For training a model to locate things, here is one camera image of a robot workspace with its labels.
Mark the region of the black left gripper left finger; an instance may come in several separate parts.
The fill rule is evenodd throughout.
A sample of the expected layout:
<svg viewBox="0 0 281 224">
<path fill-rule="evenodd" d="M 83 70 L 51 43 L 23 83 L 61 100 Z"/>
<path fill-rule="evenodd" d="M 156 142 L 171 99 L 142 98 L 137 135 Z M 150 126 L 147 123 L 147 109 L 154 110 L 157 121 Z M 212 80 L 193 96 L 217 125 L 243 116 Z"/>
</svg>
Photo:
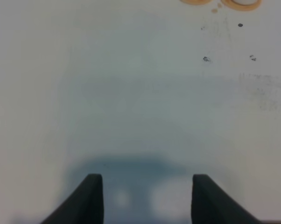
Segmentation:
<svg viewBox="0 0 281 224">
<path fill-rule="evenodd" d="M 102 224 L 104 222 L 103 178 L 87 175 L 73 193 L 43 224 Z"/>
</svg>

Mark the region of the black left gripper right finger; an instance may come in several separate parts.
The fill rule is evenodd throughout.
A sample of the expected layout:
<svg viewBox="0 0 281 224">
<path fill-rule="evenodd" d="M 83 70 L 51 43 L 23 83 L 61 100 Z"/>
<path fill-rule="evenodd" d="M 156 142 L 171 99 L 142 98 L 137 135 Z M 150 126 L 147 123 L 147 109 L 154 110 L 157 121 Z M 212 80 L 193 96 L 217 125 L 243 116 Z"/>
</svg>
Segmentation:
<svg viewBox="0 0 281 224">
<path fill-rule="evenodd" d="M 193 224 L 258 224 L 260 221 L 222 190 L 208 175 L 192 177 Z"/>
</svg>

